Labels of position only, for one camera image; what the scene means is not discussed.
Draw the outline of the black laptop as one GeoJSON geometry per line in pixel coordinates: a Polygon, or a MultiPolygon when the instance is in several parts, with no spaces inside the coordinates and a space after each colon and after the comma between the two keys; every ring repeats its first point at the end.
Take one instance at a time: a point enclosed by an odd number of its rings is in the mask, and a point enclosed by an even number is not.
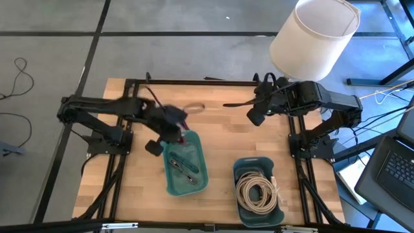
{"type": "Polygon", "coordinates": [[[383,136],[354,190],[414,233],[414,96],[394,136],[383,136]]]}

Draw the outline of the silver metal bracket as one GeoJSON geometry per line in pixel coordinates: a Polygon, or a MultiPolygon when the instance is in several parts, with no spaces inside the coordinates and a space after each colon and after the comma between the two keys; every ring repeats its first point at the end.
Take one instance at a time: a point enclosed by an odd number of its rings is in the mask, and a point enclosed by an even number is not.
{"type": "Polygon", "coordinates": [[[102,230],[117,230],[126,228],[138,228],[138,223],[104,223],[102,230]]]}
{"type": "Polygon", "coordinates": [[[317,228],[297,227],[297,226],[282,226],[279,233],[319,233],[317,228]]]}

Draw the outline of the white flat box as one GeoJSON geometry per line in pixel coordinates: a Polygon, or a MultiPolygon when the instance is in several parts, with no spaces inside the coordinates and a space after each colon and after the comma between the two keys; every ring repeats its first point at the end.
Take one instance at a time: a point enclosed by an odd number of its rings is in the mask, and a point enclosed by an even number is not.
{"type": "Polygon", "coordinates": [[[336,172],[341,182],[345,185],[346,189],[351,193],[352,197],[359,205],[365,204],[367,201],[355,192],[355,186],[365,169],[366,164],[369,162],[370,156],[365,154],[359,157],[355,163],[346,166],[340,171],[336,172]]]}

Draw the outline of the grey-blue floor object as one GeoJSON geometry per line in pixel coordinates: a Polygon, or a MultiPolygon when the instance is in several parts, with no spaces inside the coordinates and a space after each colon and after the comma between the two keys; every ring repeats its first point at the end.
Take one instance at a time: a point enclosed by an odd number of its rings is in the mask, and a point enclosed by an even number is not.
{"type": "Polygon", "coordinates": [[[17,146],[10,145],[6,142],[0,141],[0,154],[6,156],[9,153],[24,154],[26,150],[17,146]]]}

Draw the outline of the green plastic bin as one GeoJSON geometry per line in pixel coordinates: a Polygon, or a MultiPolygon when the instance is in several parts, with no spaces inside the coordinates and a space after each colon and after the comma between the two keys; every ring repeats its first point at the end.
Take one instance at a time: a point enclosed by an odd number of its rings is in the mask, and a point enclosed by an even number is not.
{"type": "Polygon", "coordinates": [[[183,131],[182,136],[184,144],[162,143],[166,190],[173,196],[201,192],[209,182],[200,136],[192,130],[183,131]]]}

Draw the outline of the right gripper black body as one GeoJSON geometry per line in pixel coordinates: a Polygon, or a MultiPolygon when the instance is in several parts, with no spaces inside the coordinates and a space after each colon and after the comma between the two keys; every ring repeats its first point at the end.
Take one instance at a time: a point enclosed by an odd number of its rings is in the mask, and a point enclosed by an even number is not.
{"type": "Polygon", "coordinates": [[[268,72],[257,87],[254,89],[257,98],[258,108],[251,108],[247,117],[255,126],[260,126],[266,116],[272,116],[276,113],[283,113],[287,109],[286,88],[290,82],[285,77],[276,78],[275,74],[268,72]]]}

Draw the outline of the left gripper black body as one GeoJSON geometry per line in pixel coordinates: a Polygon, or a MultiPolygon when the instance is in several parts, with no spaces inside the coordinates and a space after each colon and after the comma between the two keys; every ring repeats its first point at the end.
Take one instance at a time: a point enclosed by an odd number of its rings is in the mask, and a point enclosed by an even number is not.
{"type": "Polygon", "coordinates": [[[144,103],[144,125],[158,134],[157,140],[150,140],[145,149],[154,156],[163,152],[161,142],[180,143],[182,126],[188,114],[174,105],[156,106],[155,101],[144,103]]]}

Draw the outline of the blue plastic bin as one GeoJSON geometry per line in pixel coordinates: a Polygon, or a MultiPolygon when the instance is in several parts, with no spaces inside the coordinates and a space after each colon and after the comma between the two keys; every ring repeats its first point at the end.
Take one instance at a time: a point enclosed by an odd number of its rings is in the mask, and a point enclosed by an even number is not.
{"type": "Polygon", "coordinates": [[[268,157],[247,157],[234,163],[237,213],[248,228],[274,227],[285,217],[279,207],[283,198],[273,168],[268,157]]]}

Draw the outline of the black aluminium table frame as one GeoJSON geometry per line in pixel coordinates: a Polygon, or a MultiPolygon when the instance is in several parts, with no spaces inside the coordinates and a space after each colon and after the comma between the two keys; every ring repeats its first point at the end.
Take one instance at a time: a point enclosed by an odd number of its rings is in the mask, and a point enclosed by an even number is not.
{"type": "Polygon", "coordinates": [[[155,134],[134,124],[132,150],[126,157],[123,176],[120,184],[109,192],[101,216],[135,221],[143,227],[238,228],[242,223],[235,199],[234,163],[244,157],[267,157],[274,163],[272,172],[283,198],[280,205],[285,215],[283,223],[326,222],[311,195],[298,182],[288,142],[289,133],[319,125],[319,111],[302,119],[272,116],[256,127],[246,117],[247,107],[224,106],[227,102],[250,99],[254,82],[150,80],[140,81],[139,85],[140,96],[149,98],[155,94],[165,104],[205,105],[203,112],[191,114],[187,122],[201,138],[209,182],[195,194],[180,197],[168,194],[162,159],[144,147],[155,134]]]}

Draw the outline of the table lamp white shade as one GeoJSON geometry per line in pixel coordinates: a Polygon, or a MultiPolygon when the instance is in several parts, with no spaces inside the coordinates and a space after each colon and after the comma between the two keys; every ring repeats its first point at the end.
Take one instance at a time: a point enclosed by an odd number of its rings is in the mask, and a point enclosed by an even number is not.
{"type": "Polygon", "coordinates": [[[299,0],[269,46],[271,62],[287,78],[324,79],[358,30],[361,13],[346,0],[299,0]]]}

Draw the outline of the black desk leg frame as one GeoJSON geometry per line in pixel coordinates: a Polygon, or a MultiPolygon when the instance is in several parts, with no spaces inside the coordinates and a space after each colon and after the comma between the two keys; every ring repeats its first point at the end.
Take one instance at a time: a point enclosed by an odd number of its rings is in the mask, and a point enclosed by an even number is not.
{"type": "Polygon", "coordinates": [[[408,57],[408,61],[401,65],[398,69],[382,79],[364,79],[364,78],[348,78],[346,84],[350,86],[368,86],[368,87],[392,87],[398,85],[410,85],[413,81],[400,81],[400,79],[414,70],[414,52],[409,45],[414,44],[414,36],[406,38],[400,29],[397,20],[387,4],[387,0],[351,0],[356,3],[379,3],[387,16],[393,31],[392,32],[356,32],[354,37],[357,38],[397,38],[408,57]]]}

